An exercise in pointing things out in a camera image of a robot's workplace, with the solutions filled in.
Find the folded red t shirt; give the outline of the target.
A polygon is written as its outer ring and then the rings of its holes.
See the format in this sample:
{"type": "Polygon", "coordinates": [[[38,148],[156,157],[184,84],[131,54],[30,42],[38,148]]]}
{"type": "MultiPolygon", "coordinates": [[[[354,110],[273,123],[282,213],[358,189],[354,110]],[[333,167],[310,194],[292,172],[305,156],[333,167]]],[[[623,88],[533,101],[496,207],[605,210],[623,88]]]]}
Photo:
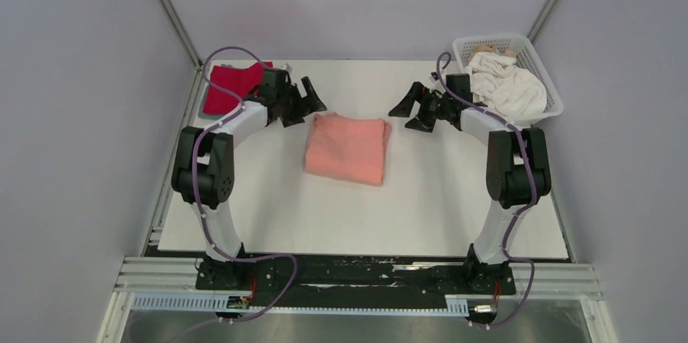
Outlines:
{"type": "Polygon", "coordinates": [[[265,67],[272,68],[273,63],[255,62],[247,68],[214,66],[210,70],[209,78],[216,86],[208,86],[204,104],[200,107],[201,113],[215,117],[235,109],[239,104],[239,99],[231,96],[227,91],[244,98],[256,85],[261,83],[265,67]]]}

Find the beige garment in basket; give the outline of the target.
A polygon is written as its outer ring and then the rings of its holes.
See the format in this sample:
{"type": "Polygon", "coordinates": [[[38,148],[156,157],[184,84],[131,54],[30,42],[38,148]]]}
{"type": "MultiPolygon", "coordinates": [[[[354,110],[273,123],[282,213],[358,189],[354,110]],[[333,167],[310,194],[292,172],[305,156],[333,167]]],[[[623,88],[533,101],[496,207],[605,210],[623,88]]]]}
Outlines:
{"type": "Polygon", "coordinates": [[[493,45],[478,44],[472,49],[469,60],[471,60],[478,53],[492,53],[501,56],[506,56],[508,58],[516,58],[518,56],[518,52],[513,49],[498,49],[496,46],[493,45]]]}

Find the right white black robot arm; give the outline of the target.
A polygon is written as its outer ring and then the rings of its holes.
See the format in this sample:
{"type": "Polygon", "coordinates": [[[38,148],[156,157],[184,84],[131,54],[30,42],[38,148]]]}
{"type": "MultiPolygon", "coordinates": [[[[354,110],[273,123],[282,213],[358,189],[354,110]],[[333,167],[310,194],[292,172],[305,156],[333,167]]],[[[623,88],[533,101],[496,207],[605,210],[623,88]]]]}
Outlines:
{"type": "Polygon", "coordinates": [[[515,126],[474,102],[469,75],[449,74],[439,80],[441,90],[414,82],[388,115],[406,118],[407,129],[426,133],[433,132],[436,122],[446,121],[486,146],[485,182],[492,202],[458,280],[473,294],[510,289],[513,236],[526,213],[552,187],[545,133],[536,126],[515,126]]]}

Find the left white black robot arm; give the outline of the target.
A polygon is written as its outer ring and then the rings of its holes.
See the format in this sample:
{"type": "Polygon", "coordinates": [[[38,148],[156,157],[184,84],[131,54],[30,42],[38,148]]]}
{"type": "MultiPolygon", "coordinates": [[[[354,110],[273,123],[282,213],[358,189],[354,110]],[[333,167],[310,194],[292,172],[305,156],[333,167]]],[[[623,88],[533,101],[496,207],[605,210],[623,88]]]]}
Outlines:
{"type": "Polygon", "coordinates": [[[191,205],[204,235],[199,289],[239,289],[247,282],[249,264],[259,262],[245,255],[230,211],[235,149],[274,122],[290,127],[327,109],[309,77],[295,84],[290,72],[280,68],[264,69],[261,81],[246,96],[229,95],[238,104],[228,114],[180,131],[171,175],[173,191],[191,205]]]}

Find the crumpled white t shirt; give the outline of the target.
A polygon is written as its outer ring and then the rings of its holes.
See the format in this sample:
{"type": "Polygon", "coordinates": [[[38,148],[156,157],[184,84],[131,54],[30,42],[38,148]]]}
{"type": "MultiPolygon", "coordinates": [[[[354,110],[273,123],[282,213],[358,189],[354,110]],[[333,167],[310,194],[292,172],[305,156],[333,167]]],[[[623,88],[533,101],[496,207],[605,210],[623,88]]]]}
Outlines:
{"type": "Polygon", "coordinates": [[[468,62],[474,100],[504,116],[539,114],[547,106],[544,84],[529,70],[517,66],[517,58],[494,52],[478,52],[468,62]]]}

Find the folded grey blue t shirt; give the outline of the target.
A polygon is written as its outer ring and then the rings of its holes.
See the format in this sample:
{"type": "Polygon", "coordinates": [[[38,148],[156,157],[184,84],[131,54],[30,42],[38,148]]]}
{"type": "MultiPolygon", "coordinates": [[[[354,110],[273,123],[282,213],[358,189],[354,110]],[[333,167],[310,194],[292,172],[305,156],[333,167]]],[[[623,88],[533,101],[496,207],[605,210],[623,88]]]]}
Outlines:
{"type": "Polygon", "coordinates": [[[236,70],[231,66],[214,66],[210,79],[214,83],[206,84],[204,97],[200,104],[200,116],[204,118],[219,118],[234,110],[239,101],[228,93],[236,92],[236,70]]]}

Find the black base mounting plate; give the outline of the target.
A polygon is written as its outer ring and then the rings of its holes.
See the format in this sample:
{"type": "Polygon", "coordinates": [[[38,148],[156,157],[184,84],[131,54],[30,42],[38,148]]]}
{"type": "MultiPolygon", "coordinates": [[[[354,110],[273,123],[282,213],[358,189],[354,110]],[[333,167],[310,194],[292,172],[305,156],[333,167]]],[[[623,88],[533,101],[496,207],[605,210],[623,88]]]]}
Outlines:
{"type": "MultiPolygon", "coordinates": [[[[510,289],[473,294],[458,280],[466,257],[296,254],[269,258],[249,254],[259,262],[249,264],[247,277],[237,289],[247,290],[256,307],[320,309],[438,309],[448,295],[477,295],[493,299],[520,291],[515,262],[510,263],[510,289]]],[[[187,252],[187,257],[204,255],[187,252]]],[[[196,268],[196,283],[200,263],[196,268]]]]}

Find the white plastic laundry basket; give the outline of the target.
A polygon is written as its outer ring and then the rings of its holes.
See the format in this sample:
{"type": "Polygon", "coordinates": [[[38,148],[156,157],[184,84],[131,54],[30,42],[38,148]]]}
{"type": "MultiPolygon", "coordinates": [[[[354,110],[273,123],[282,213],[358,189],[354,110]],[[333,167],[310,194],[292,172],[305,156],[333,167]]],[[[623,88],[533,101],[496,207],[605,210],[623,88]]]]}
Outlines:
{"type": "Polygon", "coordinates": [[[517,66],[529,70],[544,84],[547,92],[547,106],[544,112],[525,116],[504,116],[503,118],[519,126],[536,124],[546,118],[553,118],[562,114],[564,104],[557,89],[546,71],[540,56],[535,51],[533,44],[523,35],[519,34],[492,34],[459,37],[453,41],[452,48],[457,59],[458,68],[462,73],[466,72],[472,49],[478,44],[496,46],[498,49],[513,49],[518,52],[517,66]]]}

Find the salmon pink t shirt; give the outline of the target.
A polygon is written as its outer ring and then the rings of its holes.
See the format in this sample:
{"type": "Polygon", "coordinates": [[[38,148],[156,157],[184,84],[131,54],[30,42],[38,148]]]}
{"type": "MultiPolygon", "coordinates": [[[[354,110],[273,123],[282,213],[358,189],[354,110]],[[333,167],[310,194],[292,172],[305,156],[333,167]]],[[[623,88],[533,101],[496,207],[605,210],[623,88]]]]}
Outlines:
{"type": "Polygon", "coordinates": [[[382,118],[355,119],[337,113],[317,114],[304,155],[308,174],[381,186],[392,132],[382,118]]]}

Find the aluminium frame rail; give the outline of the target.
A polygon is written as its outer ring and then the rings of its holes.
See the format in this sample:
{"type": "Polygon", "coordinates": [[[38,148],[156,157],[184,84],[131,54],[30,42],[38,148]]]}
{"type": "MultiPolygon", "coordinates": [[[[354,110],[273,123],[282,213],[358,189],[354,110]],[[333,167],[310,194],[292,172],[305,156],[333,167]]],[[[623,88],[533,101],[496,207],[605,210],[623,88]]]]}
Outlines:
{"type": "MultiPolygon", "coordinates": [[[[229,298],[247,290],[199,291],[197,258],[127,257],[116,280],[110,304],[97,334],[98,342],[119,342],[134,309],[226,311],[229,298]]],[[[538,263],[531,300],[575,300],[583,310],[584,328],[594,342],[616,342],[599,282],[589,264],[538,263]]]]}

